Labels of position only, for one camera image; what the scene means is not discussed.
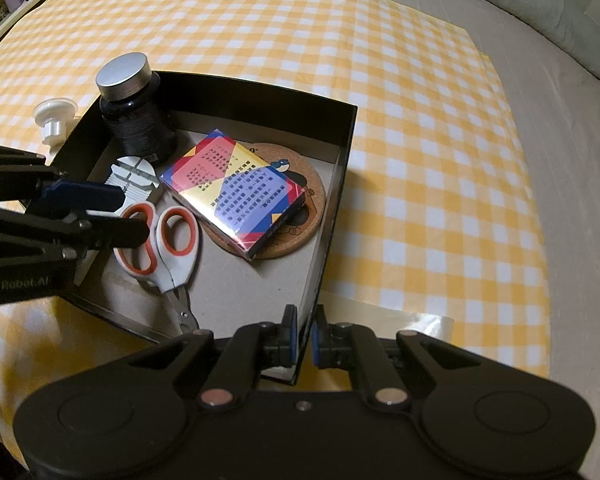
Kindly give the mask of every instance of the scissors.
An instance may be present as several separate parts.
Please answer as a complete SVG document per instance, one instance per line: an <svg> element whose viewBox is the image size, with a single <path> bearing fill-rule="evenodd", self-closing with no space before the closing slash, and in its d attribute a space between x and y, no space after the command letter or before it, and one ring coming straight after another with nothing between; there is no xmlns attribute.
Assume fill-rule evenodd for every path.
<svg viewBox="0 0 600 480"><path fill-rule="evenodd" d="M178 314L182 333L198 329L198 321L191 311L189 293L185 287L198 257L198 221L189 210L179 205L165 209L158 217L151 202L132 204L122 212L121 217L131 218L136 213L146 215L149 237L144 243L144 248L149 256L149 266L136 269L120 249L113 249L116 260L124 271L136 280L153 283L158 287L171 308ZM170 229L167 222L173 217L181 217L189 227L189 243L181 250L173 247L167 236Z"/></svg>

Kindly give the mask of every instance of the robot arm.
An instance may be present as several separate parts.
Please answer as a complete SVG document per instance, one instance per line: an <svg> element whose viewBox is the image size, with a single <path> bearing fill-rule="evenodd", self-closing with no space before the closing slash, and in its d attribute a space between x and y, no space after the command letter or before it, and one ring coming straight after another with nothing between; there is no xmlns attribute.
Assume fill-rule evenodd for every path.
<svg viewBox="0 0 600 480"><path fill-rule="evenodd" d="M228 340L196 330L35 392L14 434L34 478L579 479L588 405L551 381L414 331L313 325L350 392L255 389L295 361L296 310Z"/></svg>
<svg viewBox="0 0 600 480"><path fill-rule="evenodd" d="M124 199L119 187L71 182L44 156L0 146L0 202L28 206L26 214L0 208L0 304L71 287L87 250L144 243L149 231L141 220L84 212L115 211Z"/></svg>

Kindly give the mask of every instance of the screw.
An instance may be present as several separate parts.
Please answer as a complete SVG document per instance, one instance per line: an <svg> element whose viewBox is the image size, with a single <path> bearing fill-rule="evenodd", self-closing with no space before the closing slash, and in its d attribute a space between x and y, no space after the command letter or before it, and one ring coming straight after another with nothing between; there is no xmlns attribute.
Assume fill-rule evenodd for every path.
<svg viewBox="0 0 600 480"><path fill-rule="evenodd" d="M300 410L301 412L308 412L312 407L312 403L308 400L298 400L296 402L296 410Z"/></svg>
<svg viewBox="0 0 600 480"><path fill-rule="evenodd" d="M209 406L224 406L234 399L231 392L222 388L212 388L206 392L202 392L200 400Z"/></svg>
<svg viewBox="0 0 600 480"><path fill-rule="evenodd" d="M376 391L376 400L387 406L401 404L409 398L407 392L400 388L381 388Z"/></svg>
<svg viewBox="0 0 600 480"><path fill-rule="evenodd" d="M71 247L62 248L62 257L65 260L75 260L77 256L78 253L76 253Z"/></svg>

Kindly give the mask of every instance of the gray bed sheet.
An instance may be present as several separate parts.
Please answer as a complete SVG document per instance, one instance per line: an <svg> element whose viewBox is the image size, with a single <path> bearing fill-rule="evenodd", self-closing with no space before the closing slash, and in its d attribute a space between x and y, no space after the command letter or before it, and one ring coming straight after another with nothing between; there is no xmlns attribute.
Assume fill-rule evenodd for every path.
<svg viewBox="0 0 600 480"><path fill-rule="evenodd" d="M538 203L552 300L551 377L598 422L583 473L600 479L600 81L484 0L394 0L465 28L500 75Z"/></svg>

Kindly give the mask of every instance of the round cork coaster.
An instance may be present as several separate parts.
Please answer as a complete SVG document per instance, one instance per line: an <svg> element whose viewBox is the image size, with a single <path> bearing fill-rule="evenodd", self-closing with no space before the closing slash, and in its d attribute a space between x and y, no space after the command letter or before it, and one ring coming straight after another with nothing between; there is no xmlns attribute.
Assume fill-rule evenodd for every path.
<svg viewBox="0 0 600 480"><path fill-rule="evenodd" d="M304 189L304 205L273 234L262 250L256 254L256 259L267 260L284 256L307 243L318 229L326 202L322 180L314 167L294 150L263 142L254 144L244 142L243 145ZM200 224L218 246L229 253L236 254L231 245L222 240L204 222Z"/></svg>

